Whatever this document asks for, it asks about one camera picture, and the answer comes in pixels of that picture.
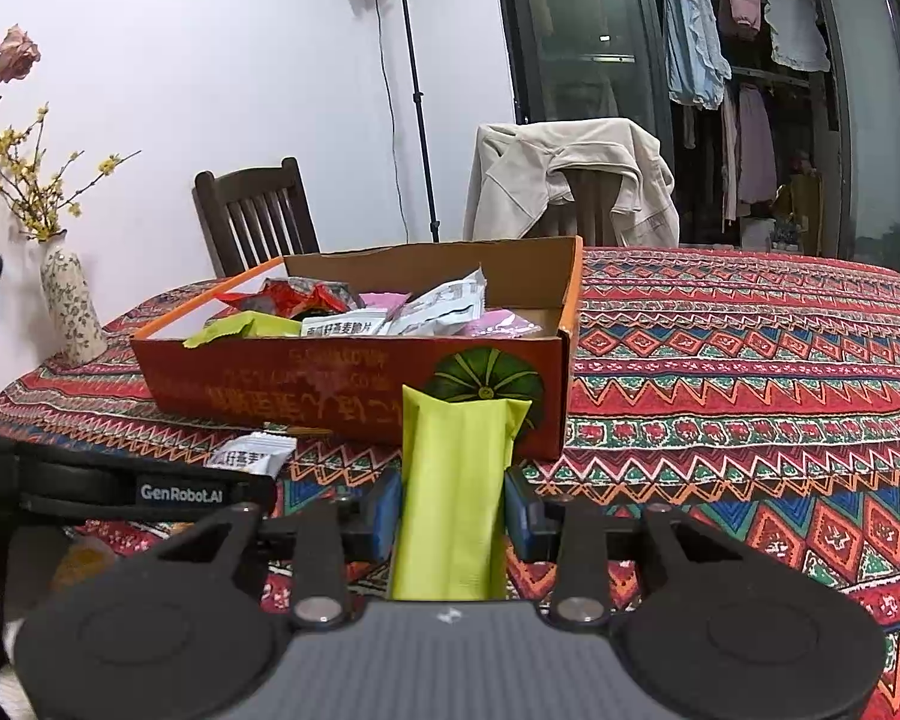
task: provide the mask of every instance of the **blue denim shirt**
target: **blue denim shirt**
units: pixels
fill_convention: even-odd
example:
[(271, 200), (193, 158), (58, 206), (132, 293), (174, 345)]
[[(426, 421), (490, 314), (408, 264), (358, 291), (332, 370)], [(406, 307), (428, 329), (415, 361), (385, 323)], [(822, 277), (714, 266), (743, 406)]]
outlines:
[(710, 0), (663, 0), (670, 99), (716, 110), (724, 101), (730, 65), (720, 50)]

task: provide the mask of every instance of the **red snack bag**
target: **red snack bag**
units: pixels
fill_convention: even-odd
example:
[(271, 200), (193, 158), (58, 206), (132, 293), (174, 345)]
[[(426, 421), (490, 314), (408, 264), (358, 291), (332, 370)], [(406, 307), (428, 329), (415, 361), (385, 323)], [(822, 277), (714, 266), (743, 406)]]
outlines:
[(336, 281), (319, 281), (302, 276), (269, 278), (255, 295), (223, 293), (217, 300), (239, 311), (259, 311), (284, 319), (299, 319), (303, 314), (318, 317), (344, 314), (364, 307), (348, 285)]

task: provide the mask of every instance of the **white snack packet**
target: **white snack packet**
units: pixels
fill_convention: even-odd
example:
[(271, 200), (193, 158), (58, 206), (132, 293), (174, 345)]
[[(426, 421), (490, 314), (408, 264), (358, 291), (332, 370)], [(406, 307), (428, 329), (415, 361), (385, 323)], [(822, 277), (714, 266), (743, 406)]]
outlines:
[(276, 479), (283, 464), (296, 450), (296, 439), (271, 433), (250, 433), (226, 442), (213, 453), (203, 467), (245, 471)]
[(361, 308), (329, 317), (307, 317), (300, 337), (306, 336), (375, 336), (386, 324), (386, 308)]
[(480, 319), (487, 300), (487, 279), (477, 269), (466, 278), (448, 281), (405, 305), (386, 329), (389, 336), (452, 336)]

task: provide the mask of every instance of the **wooden chair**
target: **wooden chair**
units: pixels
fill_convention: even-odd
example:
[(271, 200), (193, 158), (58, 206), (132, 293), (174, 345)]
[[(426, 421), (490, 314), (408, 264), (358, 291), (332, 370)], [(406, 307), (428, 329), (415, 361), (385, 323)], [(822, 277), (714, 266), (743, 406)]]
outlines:
[(223, 275), (236, 276), (272, 257), (319, 251), (300, 169), (293, 157), (280, 167), (250, 167), (194, 180), (200, 220)]
[(610, 209), (620, 193), (621, 176), (602, 170), (564, 170), (574, 201), (551, 205), (526, 238), (579, 235), (588, 247), (615, 247)]

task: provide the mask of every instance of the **ceramic vase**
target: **ceramic vase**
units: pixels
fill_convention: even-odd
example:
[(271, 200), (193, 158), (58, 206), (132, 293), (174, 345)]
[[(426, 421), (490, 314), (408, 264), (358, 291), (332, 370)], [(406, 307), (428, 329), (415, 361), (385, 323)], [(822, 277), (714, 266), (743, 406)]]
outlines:
[(50, 319), (63, 344), (68, 365), (86, 365), (106, 351), (103, 327), (90, 299), (90, 290), (79, 258), (66, 247), (64, 230), (42, 242), (40, 282), (47, 298)]

